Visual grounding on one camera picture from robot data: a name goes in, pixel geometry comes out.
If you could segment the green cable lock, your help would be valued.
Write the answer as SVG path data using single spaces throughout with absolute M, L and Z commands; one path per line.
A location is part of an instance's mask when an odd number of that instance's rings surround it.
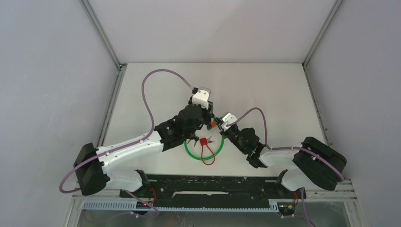
M 207 138 L 200 138 L 199 140 L 200 145 L 201 145 L 201 154 L 200 156 L 196 156 L 194 155 L 190 149 L 188 148 L 188 144 L 187 141 L 183 142 L 184 145 L 184 149 L 186 151 L 186 153 L 193 159 L 197 160 L 197 161 L 201 161 L 203 164 L 210 166 L 212 164 L 214 164 L 215 160 L 216 160 L 216 156 L 218 156 L 220 154 L 220 152 L 223 150 L 224 148 L 224 144 L 225 144 L 225 139 L 223 138 L 223 136 L 221 136 L 221 140 L 220 140 L 220 145 L 218 147 L 218 149 L 216 151 L 213 151 L 209 144 L 207 142 Z M 207 150 L 211 153 L 210 156 L 205 157 L 204 156 L 204 148 L 207 148 Z

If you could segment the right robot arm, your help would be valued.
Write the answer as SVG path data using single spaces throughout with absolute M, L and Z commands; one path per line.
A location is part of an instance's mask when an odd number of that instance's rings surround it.
M 293 191 L 315 185 L 333 191 L 345 180 L 346 158 L 314 137 L 306 137 L 299 147 L 270 147 L 261 142 L 254 128 L 239 129 L 235 121 L 217 123 L 220 134 L 228 139 L 254 168 L 283 166 L 275 192 L 286 198 Z

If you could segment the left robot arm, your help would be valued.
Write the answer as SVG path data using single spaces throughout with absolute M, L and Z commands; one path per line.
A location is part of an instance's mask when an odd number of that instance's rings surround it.
M 139 157 L 161 153 L 184 144 L 194 138 L 195 132 L 213 120 L 213 102 L 203 107 L 190 98 L 188 105 L 172 119 L 155 126 L 150 135 L 142 135 L 112 146 L 84 145 L 73 166 L 84 196 L 96 194 L 103 189 L 121 189 L 144 197 L 149 192 L 144 171 L 119 171 L 125 162 Z

